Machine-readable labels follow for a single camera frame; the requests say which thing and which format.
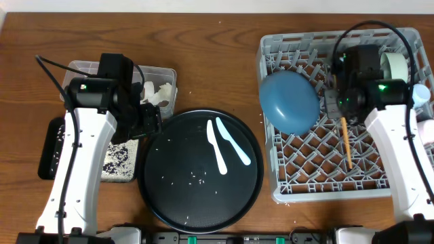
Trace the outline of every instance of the transparent bin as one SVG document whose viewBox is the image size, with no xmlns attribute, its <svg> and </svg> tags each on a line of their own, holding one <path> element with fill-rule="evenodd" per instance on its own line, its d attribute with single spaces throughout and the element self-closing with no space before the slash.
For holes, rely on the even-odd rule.
<svg viewBox="0 0 434 244">
<path fill-rule="evenodd" d="M 70 68 L 74 68 L 92 75 L 98 72 L 99 65 L 100 65 L 99 62 L 79 61 L 79 60 L 75 60 L 69 63 Z M 139 65 L 139 67 L 143 72 L 144 81 L 145 82 L 152 81 L 154 83 L 155 92 L 158 92 L 158 90 L 160 89 L 160 85 L 164 85 L 166 83 L 172 85 L 172 91 L 170 93 L 170 101 L 168 101 L 167 105 L 164 104 L 165 106 L 160 106 L 161 118 L 162 119 L 170 118 L 174 114 L 176 93 L 178 91 L 176 89 L 176 71 L 171 68 L 159 68 L 159 67 L 141 66 L 141 65 Z M 62 87 L 65 88 L 75 77 L 84 77 L 84 75 L 80 75 L 68 70 L 65 74 Z M 136 83 L 136 82 L 142 83 L 142 77 L 140 76 L 140 73 L 138 72 L 136 67 L 134 67 L 132 83 Z"/>
<path fill-rule="evenodd" d="M 415 82 L 431 90 L 431 100 L 416 111 L 418 119 L 433 118 L 434 77 L 420 35 L 414 28 L 398 28 L 408 40 L 416 61 Z M 340 120 L 328 119 L 323 93 L 332 84 L 330 65 L 336 41 L 344 31 L 267 35 L 256 54 L 258 85 L 272 73 L 300 73 L 318 93 L 321 112 L 302 136 L 281 133 L 264 115 L 265 148 L 272 198 L 277 203 L 359 199 L 390 196 L 380 155 L 363 125 L 349 128 L 351 160 L 348 168 Z M 338 52 L 359 44 L 376 44 L 383 52 L 403 54 L 406 48 L 389 29 L 351 31 Z M 425 147 L 431 164 L 434 145 Z"/>
</svg>

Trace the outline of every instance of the clear plastic container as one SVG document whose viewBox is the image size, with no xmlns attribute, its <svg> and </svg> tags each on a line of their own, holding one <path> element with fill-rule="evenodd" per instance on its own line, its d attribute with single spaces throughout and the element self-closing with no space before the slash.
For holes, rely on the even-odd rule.
<svg viewBox="0 0 434 244">
<path fill-rule="evenodd" d="M 90 61 L 79 61 L 75 60 L 69 63 L 70 68 L 74 68 L 89 74 L 96 74 L 98 72 L 99 62 L 90 62 Z M 175 109 L 175 101 L 176 101 L 176 71 L 171 68 L 159 68 L 152 66 L 141 66 L 140 69 L 144 75 L 144 81 L 152 81 L 154 83 L 155 92 L 158 92 L 160 89 L 160 85 L 164 85 L 169 83 L 172 85 L 172 91 L 170 93 L 170 101 L 165 106 L 160 106 L 161 118 L 167 119 L 170 118 L 174 114 Z M 71 71 L 67 71 L 65 74 L 65 78 L 63 79 L 62 87 L 65 88 L 73 78 L 75 77 L 84 77 L 84 75 L 80 75 Z M 142 82 L 142 77 L 140 73 L 134 67 L 133 70 L 133 81 L 132 83 Z"/>
</svg>

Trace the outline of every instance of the wooden stick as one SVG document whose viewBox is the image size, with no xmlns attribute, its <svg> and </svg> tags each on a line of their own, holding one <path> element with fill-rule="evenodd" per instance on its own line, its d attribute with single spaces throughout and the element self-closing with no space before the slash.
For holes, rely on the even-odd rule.
<svg viewBox="0 0 434 244">
<path fill-rule="evenodd" d="M 353 169 L 353 162 L 351 162 L 350 140 L 348 139 L 347 120 L 345 119 L 345 117 L 342 117 L 340 118 L 340 122 L 342 123 L 342 132 L 344 134 L 344 143 L 345 150 L 347 151 L 348 167 L 350 169 Z"/>
</svg>

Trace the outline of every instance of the green tape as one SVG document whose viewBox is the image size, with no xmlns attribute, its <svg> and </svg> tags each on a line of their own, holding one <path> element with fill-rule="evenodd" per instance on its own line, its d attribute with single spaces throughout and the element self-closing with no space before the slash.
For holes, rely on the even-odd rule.
<svg viewBox="0 0 434 244">
<path fill-rule="evenodd" d="M 189 237 L 187 240 L 188 244 L 196 244 L 197 243 L 197 237 Z"/>
<path fill-rule="evenodd" d="M 277 237 L 276 238 L 276 244 L 285 244 L 285 238 Z"/>
</svg>

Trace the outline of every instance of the black plate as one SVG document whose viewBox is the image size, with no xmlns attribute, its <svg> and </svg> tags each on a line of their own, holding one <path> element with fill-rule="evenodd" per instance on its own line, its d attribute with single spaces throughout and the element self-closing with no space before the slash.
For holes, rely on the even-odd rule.
<svg viewBox="0 0 434 244">
<path fill-rule="evenodd" d="M 220 117 L 233 139 L 252 160 L 244 165 L 216 126 Z M 220 174 L 214 147 L 208 142 L 207 122 L 228 172 Z M 203 234 L 234 224 L 253 206 L 264 174 L 262 154 L 250 129 L 239 119 L 215 110 L 193 110 L 163 124 L 151 138 L 138 185 L 153 213 L 183 232 Z"/>
</svg>

